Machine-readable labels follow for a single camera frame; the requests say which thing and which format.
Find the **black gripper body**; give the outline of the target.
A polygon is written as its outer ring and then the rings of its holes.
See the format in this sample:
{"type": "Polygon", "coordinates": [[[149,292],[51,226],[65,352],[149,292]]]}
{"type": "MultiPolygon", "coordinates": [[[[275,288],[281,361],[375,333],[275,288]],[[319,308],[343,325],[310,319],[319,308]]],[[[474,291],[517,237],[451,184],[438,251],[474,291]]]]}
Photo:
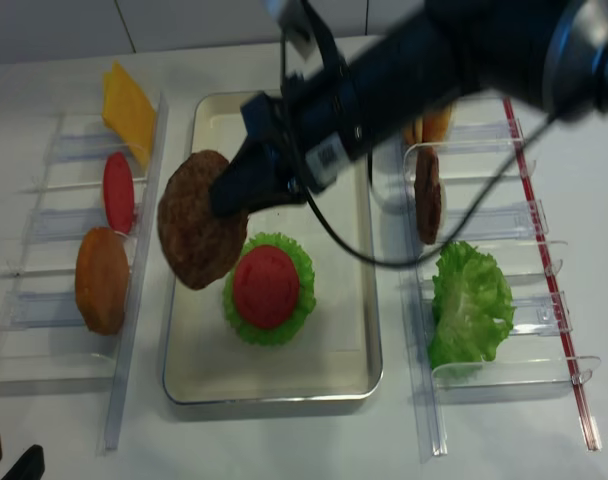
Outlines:
{"type": "Polygon", "coordinates": [[[258,93],[241,114],[247,132],[240,160],[245,179],[257,192],[301,193],[282,99],[258,93]]]}

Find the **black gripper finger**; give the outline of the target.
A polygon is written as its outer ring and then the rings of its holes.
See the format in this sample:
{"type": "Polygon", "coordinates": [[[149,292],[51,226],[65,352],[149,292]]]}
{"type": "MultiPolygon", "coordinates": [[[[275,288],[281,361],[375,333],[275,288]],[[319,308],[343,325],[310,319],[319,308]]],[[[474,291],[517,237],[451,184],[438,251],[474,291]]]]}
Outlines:
{"type": "Polygon", "coordinates": [[[213,214],[221,218],[306,202],[288,159],[274,145],[258,141],[242,143],[209,195],[213,214]]]}

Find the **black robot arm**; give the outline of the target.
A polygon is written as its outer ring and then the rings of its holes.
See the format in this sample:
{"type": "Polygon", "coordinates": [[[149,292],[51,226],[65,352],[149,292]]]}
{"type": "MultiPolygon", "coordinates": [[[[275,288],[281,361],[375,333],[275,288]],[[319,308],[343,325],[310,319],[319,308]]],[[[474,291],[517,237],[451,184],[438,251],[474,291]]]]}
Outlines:
{"type": "Polygon", "coordinates": [[[246,138],[210,189],[218,216],[301,203],[412,120],[485,89],[566,121],[608,113],[608,1],[428,1],[353,60],[308,2],[288,8],[282,30],[323,66],[242,106],[246,138]]]}

